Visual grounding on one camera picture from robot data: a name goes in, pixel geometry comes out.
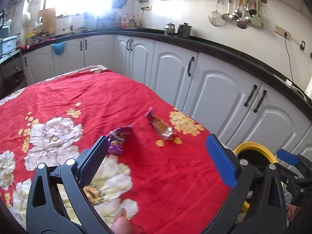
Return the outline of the person's right hand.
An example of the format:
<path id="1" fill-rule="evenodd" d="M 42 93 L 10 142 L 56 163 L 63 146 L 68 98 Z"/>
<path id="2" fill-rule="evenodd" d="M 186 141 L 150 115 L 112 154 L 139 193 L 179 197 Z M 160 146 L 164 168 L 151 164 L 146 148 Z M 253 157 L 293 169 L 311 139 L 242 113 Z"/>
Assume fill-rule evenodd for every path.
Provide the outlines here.
<path id="1" fill-rule="evenodd" d="M 287 212 L 287 221 L 288 223 L 293 222 L 294 218 L 296 217 L 296 211 L 298 207 L 294 205 L 290 205 Z"/>

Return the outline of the person's left hand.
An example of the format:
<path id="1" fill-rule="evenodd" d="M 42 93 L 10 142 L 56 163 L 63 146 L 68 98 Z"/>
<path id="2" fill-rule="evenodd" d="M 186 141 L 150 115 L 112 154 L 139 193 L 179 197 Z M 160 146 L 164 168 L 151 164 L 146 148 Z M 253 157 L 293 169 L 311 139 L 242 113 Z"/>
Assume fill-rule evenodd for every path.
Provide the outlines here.
<path id="1" fill-rule="evenodd" d="M 126 209 L 121 208 L 120 212 L 115 217 L 111 226 L 111 231 L 114 234 L 132 234 L 132 227 L 127 219 Z"/>

